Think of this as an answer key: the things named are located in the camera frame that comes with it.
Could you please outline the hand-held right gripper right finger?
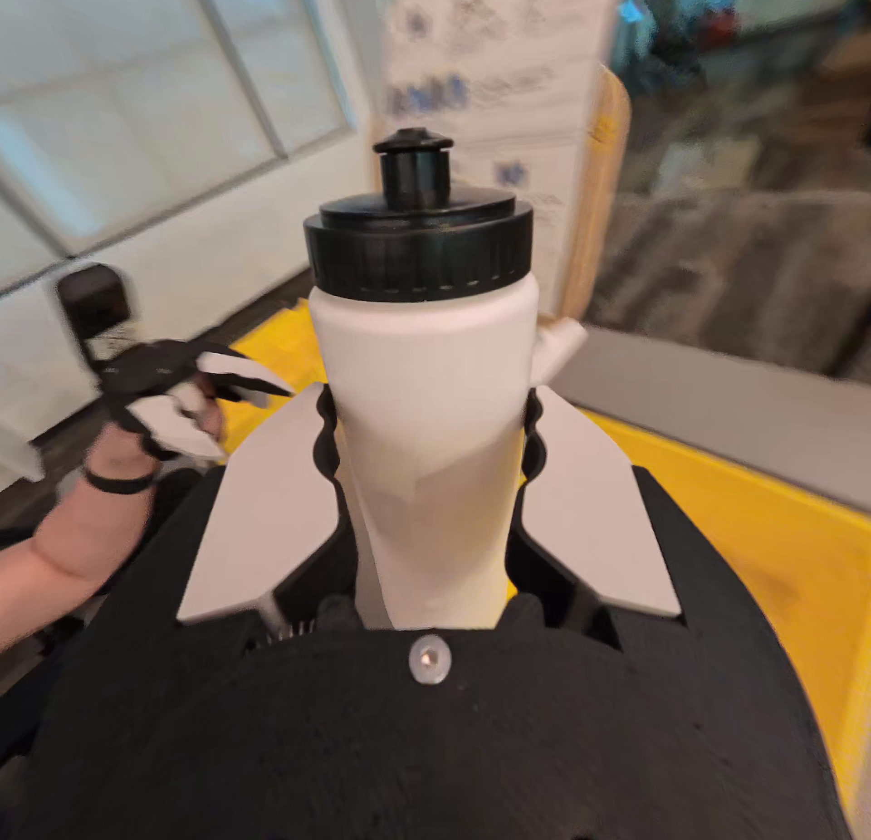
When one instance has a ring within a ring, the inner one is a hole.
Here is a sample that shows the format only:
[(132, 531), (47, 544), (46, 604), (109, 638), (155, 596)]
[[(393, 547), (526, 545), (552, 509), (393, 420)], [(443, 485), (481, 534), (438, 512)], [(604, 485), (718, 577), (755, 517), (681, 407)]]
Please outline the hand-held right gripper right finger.
[(509, 527), (509, 581), (546, 620), (604, 608), (681, 616), (630, 459), (547, 386), (530, 390), (522, 482)]

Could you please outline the white plastic bottle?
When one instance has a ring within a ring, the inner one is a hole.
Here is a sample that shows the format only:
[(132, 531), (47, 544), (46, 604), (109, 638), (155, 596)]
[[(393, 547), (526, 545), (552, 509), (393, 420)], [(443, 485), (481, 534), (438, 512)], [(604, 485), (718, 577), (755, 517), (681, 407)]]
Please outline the white plastic bottle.
[(531, 388), (538, 284), (422, 303), (312, 289), (343, 453), (396, 629), (494, 628)]

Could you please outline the black bottle lid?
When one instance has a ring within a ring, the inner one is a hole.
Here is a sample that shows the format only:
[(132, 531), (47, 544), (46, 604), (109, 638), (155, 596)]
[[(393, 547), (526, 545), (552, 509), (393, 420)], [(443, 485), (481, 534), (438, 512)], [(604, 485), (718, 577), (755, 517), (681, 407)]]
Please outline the black bottle lid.
[(378, 142), (382, 191), (324, 203), (303, 229), (316, 286), (366, 303), (500, 290), (531, 270), (534, 211), (505, 190), (454, 185), (450, 138), (406, 127)]

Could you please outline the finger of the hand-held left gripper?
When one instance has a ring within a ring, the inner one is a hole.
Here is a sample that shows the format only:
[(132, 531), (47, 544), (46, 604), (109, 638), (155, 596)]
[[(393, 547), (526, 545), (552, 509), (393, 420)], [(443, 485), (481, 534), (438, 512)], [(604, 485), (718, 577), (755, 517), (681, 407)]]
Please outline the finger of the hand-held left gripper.
[(221, 444), (186, 416), (169, 395), (138, 399), (130, 404), (130, 414), (144, 428), (147, 440), (163, 453), (208, 462), (225, 458)]
[(291, 398), (294, 389), (274, 371), (236, 352), (202, 352), (198, 369), (222, 400)]

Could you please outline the wooden edged instruction board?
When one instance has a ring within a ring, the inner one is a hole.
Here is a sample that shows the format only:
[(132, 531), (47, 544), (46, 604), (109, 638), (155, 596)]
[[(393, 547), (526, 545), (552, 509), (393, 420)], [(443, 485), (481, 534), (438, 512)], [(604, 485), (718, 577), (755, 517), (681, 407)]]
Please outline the wooden edged instruction board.
[(539, 311), (559, 312), (597, 91), (621, 0), (391, 0), (381, 130), (452, 138), (455, 182), (535, 214)]

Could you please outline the black wristband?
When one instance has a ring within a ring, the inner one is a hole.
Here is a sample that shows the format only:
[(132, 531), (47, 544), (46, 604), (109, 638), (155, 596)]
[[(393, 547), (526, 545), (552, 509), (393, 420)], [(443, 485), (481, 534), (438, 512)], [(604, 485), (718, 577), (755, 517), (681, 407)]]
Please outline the black wristband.
[(112, 496), (129, 497), (141, 494), (155, 484), (161, 472), (161, 467), (135, 479), (108, 478), (93, 473), (89, 468), (83, 468), (83, 479), (97, 491)]

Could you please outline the person's left forearm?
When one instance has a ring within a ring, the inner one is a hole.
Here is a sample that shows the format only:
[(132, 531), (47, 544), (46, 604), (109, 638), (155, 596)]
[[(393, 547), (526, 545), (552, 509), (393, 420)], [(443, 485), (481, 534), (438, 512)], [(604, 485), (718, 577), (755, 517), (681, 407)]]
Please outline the person's left forearm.
[(1, 650), (85, 604), (145, 534), (157, 491), (107, 493), (80, 476), (34, 533), (1, 552)]

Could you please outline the person's left hand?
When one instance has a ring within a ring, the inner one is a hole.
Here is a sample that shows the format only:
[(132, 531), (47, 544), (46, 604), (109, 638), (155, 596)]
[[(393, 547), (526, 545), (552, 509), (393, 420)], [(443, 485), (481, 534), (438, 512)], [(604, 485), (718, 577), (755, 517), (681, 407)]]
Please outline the person's left hand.
[[(195, 420), (197, 425), (222, 445), (223, 416), (215, 390), (202, 374), (172, 388), (168, 394), (176, 399), (180, 410)], [(168, 454), (158, 450), (145, 436), (144, 428), (135, 422), (127, 409), (123, 409), (121, 422), (115, 419), (120, 410), (111, 410), (110, 419), (93, 442), (83, 461), (83, 468), (108, 478), (135, 479), (150, 473), (158, 466), (161, 470), (177, 459), (196, 464), (213, 463), (192, 459), (185, 455)]]

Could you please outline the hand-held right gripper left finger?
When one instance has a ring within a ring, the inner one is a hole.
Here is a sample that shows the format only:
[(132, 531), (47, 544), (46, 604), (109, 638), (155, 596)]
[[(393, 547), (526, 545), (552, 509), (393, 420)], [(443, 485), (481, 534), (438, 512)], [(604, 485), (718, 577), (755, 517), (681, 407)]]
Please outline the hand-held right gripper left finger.
[(185, 625), (255, 612), (266, 626), (313, 623), (354, 600), (357, 546), (331, 390), (310, 385), (231, 454), (178, 609)]

